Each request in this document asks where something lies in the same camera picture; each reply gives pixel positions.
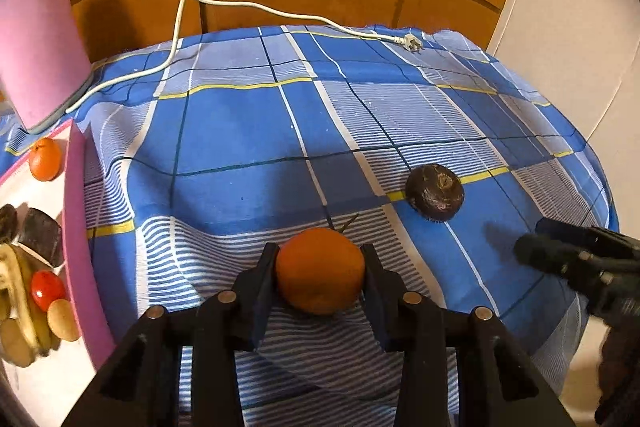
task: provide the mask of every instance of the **orange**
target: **orange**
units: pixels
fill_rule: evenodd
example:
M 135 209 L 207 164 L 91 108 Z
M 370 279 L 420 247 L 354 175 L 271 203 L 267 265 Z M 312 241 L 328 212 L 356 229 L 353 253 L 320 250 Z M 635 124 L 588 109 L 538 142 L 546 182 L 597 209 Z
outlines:
M 280 247 L 276 280 L 294 308 L 331 315 L 350 307 L 364 281 L 362 252 L 340 232 L 308 229 Z
M 29 151 L 29 170 L 41 182 L 51 181 L 60 172 L 62 151 L 50 138 L 40 138 Z

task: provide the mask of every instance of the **tomato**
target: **tomato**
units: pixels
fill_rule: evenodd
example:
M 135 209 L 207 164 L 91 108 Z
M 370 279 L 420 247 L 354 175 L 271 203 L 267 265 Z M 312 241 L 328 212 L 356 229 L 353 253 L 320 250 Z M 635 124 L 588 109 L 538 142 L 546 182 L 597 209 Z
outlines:
M 38 308 L 46 313 L 53 301 L 66 298 L 65 284 L 53 272 L 37 271 L 31 278 L 31 297 Z

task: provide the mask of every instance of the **orange fruit held by gripper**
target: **orange fruit held by gripper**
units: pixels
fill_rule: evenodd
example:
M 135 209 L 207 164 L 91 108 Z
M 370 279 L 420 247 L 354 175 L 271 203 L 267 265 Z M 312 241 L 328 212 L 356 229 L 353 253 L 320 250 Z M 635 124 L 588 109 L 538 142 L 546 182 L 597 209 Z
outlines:
M 280 295 L 294 308 L 331 315 L 360 295 L 364 257 L 340 232 L 308 229 L 280 247 L 276 280 Z
M 34 178 L 48 182 L 60 172 L 62 151 L 50 138 L 40 138 L 29 151 L 29 170 Z

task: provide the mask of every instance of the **blue plaid tablecloth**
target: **blue plaid tablecloth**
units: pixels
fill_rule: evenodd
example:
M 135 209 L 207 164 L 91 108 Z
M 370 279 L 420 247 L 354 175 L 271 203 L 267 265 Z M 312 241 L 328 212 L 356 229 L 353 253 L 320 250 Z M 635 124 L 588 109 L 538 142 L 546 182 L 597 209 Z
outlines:
M 407 30 L 369 31 L 402 36 Z M 181 39 L 164 71 L 112 86 L 74 115 L 88 139 L 86 227 L 111 330 L 149 306 L 192 307 L 255 264 L 266 241 L 338 227 L 372 242 L 410 288 L 499 315 L 556 391 L 580 341 L 584 302 L 519 266 L 512 247 L 549 216 L 617 229 L 591 147 L 522 78 L 455 32 L 411 31 L 411 54 L 324 26 Z M 95 64 L 95 81 L 161 64 L 169 43 Z M 0 170 L 37 138 L 0 122 Z M 404 201 L 410 170 L 452 169 L 465 203 L 448 223 Z M 273 309 L 264 342 L 237 355 L 248 425 L 391 425 L 401 357 L 362 309 L 331 320 Z M 455 357 L 449 408 L 458 408 Z M 180 408 L 190 410 L 191 351 Z

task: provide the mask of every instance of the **striped fabric pattern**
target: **striped fabric pattern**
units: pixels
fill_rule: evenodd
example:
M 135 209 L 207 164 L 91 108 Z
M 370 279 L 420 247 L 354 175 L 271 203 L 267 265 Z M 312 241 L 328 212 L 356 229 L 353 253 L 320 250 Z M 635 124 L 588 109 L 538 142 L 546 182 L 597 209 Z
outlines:
M 159 73 L 94 94 L 74 115 L 86 138 L 84 199 L 103 308 L 119 339 L 146 308 L 194 307 L 255 265 L 268 241 L 309 227 L 373 243 L 407 288 L 469 312 L 489 306 L 555 390 L 584 330 L 575 293 L 517 264 L 513 241 L 542 216 L 617 228 L 590 146 L 535 89 L 451 31 L 424 49 L 324 26 L 261 26 L 179 39 Z M 167 42 L 95 64 L 95 81 L 161 64 Z M 0 170 L 37 136 L 0 121 Z M 465 202 L 448 223 L 402 192 L 441 163 Z M 180 425 L 190 424 L 191 349 Z M 456 357 L 448 406 L 458 412 Z M 330 319 L 276 300 L 264 340 L 237 353 L 247 425 L 389 426 L 402 357 L 383 353 L 359 303 Z

